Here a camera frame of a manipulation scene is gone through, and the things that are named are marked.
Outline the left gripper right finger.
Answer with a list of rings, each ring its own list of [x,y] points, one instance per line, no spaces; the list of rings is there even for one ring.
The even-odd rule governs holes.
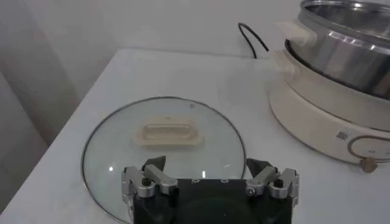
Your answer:
[[[292,198],[292,205],[299,203],[299,174],[294,169],[285,169],[280,172],[267,161],[253,158],[246,159],[246,166],[252,178],[246,180],[245,193],[249,197],[263,195],[269,191],[272,198]]]

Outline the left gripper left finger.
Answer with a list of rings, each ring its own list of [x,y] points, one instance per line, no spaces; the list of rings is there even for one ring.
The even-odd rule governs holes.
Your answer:
[[[135,166],[125,167],[121,173],[122,200],[127,205],[128,213],[134,212],[133,201],[136,196],[151,198],[159,192],[163,195],[176,196],[179,193],[179,182],[163,172],[166,157],[148,159],[138,169]]]

